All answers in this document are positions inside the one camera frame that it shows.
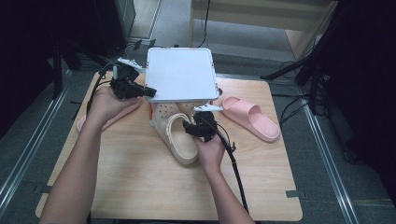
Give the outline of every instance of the wooden tabletop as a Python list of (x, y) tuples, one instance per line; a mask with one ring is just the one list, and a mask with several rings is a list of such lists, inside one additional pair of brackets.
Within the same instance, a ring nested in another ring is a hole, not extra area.
[[(87, 91), (48, 185), (52, 186), (78, 137), (77, 122), (85, 115), (94, 80)], [(145, 83), (145, 76), (136, 79)], [(262, 112), (278, 124), (269, 86), (264, 81), (218, 78), (223, 90), (214, 102), (236, 96), (259, 105)], [(288, 198), (286, 191), (296, 190), (282, 136), (265, 143), (242, 126), (215, 112), (217, 122), (235, 142), (234, 153), (249, 212), (255, 220), (300, 220), (303, 212), (298, 197)], [(221, 170), (240, 200), (239, 188), (230, 158), (224, 155)], [(40, 217), (47, 194), (36, 208)], [(93, 218), (218, 220), (212, 193), (198, 161), (179, 164), (149, 126), (149, 103), (143, 100), (136, 111), (118, 120), (102, 133), (98, 179), (92, 205)]]

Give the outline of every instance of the pink slide sandal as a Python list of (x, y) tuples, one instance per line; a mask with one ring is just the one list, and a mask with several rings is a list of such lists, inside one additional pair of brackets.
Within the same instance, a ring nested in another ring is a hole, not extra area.
[(279, 128), (268, 119), (258, 105), (237, 97), (227, 97), (221, 102), (226, 117), (239, 123), (260, 139), (274, 142), (280, 134)]
[[(131, 113), (132, 111), (134, 111), (135, 109), (137, 109), (140, 106), (140, 104), (142, 103), (142, 100), (140, 98), (137, 98), (137, 99), (138, 99), (138, 101), (136, 104), (125, 107), (123, 110), (121, 110), (121, 112), (116, 117), (114, 117), (113, 119), (110, 119), (105, 124), (105, 126), (103, 126), (102, 131), (104, 131), (108, 126), (110, 126), (111, 124), (113, 124), (114, 122), (119, 120), (120, 118), (124, 117), (125, 115), (127, 115), (127, 114)], [(82, 117), (82, 119), (80, 119), (78, 121), (77, 128), (79, 131), (81, 131), (82, 125), (84, 124), (86, 118), (87, 117), (84, 116), (84, 117)]]

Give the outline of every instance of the hand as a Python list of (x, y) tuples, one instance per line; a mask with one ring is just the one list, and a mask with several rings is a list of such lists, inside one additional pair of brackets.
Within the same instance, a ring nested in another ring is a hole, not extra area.
[(93, 97), (87, 120), (94, 120), (95, 123), (97, 122), (103, 126), (108, 120), (116, 117), (123, 108), (134, 105), (137, 102), (137, 98), (120, 100), (110, 87), (102, 87)]
[(198, 137), (193, 137), (198, 147), (198, 157), (206, 172), (220, 171), (220, 165), (224, 156), (224, 145), (220, 138), (215, 135), (209, 142), (203, 142)]

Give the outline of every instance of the forearm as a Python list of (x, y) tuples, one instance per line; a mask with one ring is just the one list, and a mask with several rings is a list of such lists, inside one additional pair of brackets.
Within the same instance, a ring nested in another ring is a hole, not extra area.
[(85, 223), (96, 186), (102, 127), (86, 122), (46, 201), (40, 223)]
[(233, 194), (220, 169), (205, 169), (212, 189), (220, 223), (254, 223)]

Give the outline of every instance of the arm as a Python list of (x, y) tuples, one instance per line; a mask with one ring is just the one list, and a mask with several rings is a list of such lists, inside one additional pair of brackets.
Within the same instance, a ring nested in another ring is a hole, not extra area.
[(78, 140), (44, 205), (40, 223), (85, 223), (96, 187), (102, 127), (136, 99), (119, 101), (108, 87), (94, 97)]
[(205, 143), (194, 137), (198, 156), (212, 189), (220, 223), (255, 223), (233, 194), (220, 170), (224, 146), (216, 135)]

